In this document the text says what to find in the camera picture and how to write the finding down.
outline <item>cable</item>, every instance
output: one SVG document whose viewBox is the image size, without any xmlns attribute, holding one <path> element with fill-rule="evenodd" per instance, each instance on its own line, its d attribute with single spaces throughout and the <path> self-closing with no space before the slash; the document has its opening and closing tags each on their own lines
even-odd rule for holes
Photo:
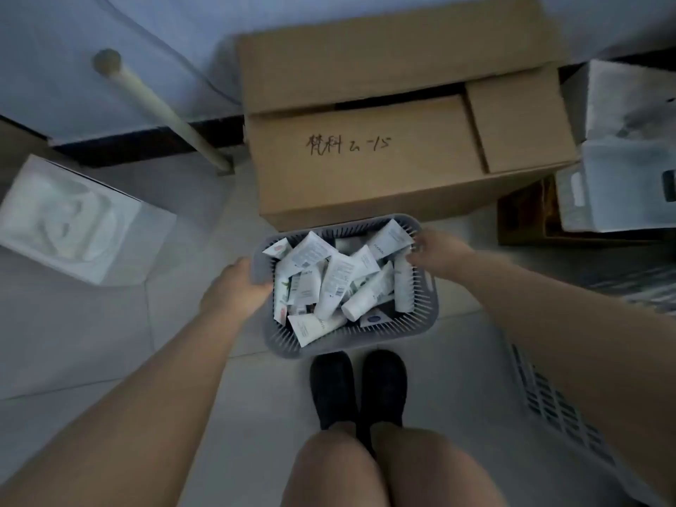
<svg viewBox="0 0 676 507">
<path fill-rule="evenodd" d="M 233 105 L 237 107 L 242 106 L 242 102 L 238 99 L 233 98 L 230 94 L 224 93 L 221 89 L 216 87 L 214 83 L 209 80 L 207 75 L 205 75 L 202 71 L 200 71 L 195 65 L 190 62 L 190 60 L 182 55 L 179 51 L 176 51 L 173 49 L 169 44 L 167 44 L 165 41 L 157 37 L 154 33 L 150 32 L 149 30 L 146 30 L 145 27 L 142 25 L 138 24 L 134 19 L 132 19 L 130 16 L 127 16 L 124 12 L 122 12 L 119 8 L 117 8 L 115 5 L 113 5 L 113 2 L 110 0 L 95 0 L 98 6 L 100 6 L 102 9 L 104 9 L 106 12 L 108 12 L 110 15 L 121 21 L 124 25 L 127 27 L 131 28 L 134 30 L 136 33 L 140 34 L 142 37 L 150 41 L 152 44 L 154 44 L 157 48 L 160 48 L 164 52 L 168 53 L 169 55 L 173 56 L 179 63 L 192 75 L 196 76 L 199 78 L 202 82 L 204 82 L 211 90 L 213 90 L 216 94 L 221 96 L 222 98 L 226 99 L 227 101 L 231 102 Z"/>
</svg>

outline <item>person's left hand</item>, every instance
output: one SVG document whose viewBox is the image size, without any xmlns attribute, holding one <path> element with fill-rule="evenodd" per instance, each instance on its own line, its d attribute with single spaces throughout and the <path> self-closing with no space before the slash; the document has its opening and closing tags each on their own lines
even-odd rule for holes
<svg viewBox="0 0 676 507">
<path fill-rule="evenodd" d="M 250 268 L 251 260 L 244 257 L 226 266 L 202 296 L 200 313 L 224 311 L 241 315 L 242 320 L 253 315 L 273 291 L 273 284 L 252 284 Z"/>
</svg>

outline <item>black shoe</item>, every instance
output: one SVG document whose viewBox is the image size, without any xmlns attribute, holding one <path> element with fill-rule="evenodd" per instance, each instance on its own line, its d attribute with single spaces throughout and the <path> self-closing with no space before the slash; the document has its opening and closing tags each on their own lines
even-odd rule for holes
<svg viewBox="0 0 676 507">
<path fill-rule="evenodd" d="M 323 431 L 336 422 L 357 422 L 354 374 L 345 352 L 314 358 L 309 369 L 309 387 Z"/>
<path fill-rule="evenodd" d="M 377 422 L 401 426 L 406 403 L 406 366 L 389 350 L 375 350 L 364 360 L 359 439 L 370 448 L 370 427 Z"/>
</svg>

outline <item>person's right arm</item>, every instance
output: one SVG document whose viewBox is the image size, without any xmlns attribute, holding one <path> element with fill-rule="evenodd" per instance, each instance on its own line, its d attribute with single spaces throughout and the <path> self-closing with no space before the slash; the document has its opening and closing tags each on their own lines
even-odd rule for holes
<svg viewBox="0 0 676 507">
<path fill-rule="evenodd" d="M 472 293 L 639 476 L 676 502 L 676 321 L 555 281 L 450 234 L 409 261 Z"/>
</svg>

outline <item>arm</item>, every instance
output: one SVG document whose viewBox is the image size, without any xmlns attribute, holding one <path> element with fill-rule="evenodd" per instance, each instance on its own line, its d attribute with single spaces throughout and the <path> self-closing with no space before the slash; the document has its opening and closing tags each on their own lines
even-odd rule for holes
<svg viewBox="0 0 676 507">
<path fill-rule="evenodd" d="M 655 490 L 676 494 L 676 321 L 425 231 L 412 264 L 466 287 Z"/>
<path fill-rule="evenodd" d="M 0 488 L 5 507 L 174 506 L 241 324 L 270 294 L 249 260 L 227 267 L 198 316 Z"/>
</svg>

